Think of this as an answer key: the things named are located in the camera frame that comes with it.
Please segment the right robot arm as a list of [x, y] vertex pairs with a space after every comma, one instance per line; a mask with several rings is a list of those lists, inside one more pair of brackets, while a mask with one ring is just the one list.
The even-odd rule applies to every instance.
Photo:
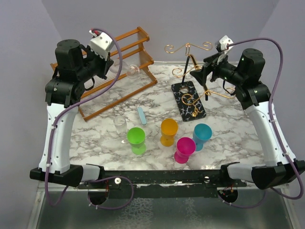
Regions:
[[219, 53], [205, 58], [200, 70], [190, 72], [200, 85], [206, 83], [208, 74], [211, 82], [220, 78], [235, 86], [234, 95], [250, 117], [264, 154], [262, 165], [231, 163], [222, 166], [225, 171], [219, 174], [220, 183], [229, 187], [236, 179], [254, 183], [259, 189], [287, 184], [305, 170], [305, 162], [297, 160], [290, 150], [280, 127], [274, 128], [275, 110], [269, 102], [271, 93], [259, 79], [265, 65], [261, 51], [253, 48], [242, 52], [237, 66], [221, 61]]

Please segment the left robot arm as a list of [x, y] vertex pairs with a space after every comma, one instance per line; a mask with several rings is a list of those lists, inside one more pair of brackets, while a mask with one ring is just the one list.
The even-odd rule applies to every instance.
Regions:
[[57, 66], [45, 87], [48, 123], [43, 155], [30, 178], [46, 183], [77, 187], [89, 181], [94, 188], [105, 184], [100, 166], [70, 163], [71, 132], [79, 102], [87, 90], [85, 83], [95, 76], [106, 79], [113, 64], [110, 59], [112, 41], [91, 40], [88, 46], [68, 39], [60, 41], [55, 50]]

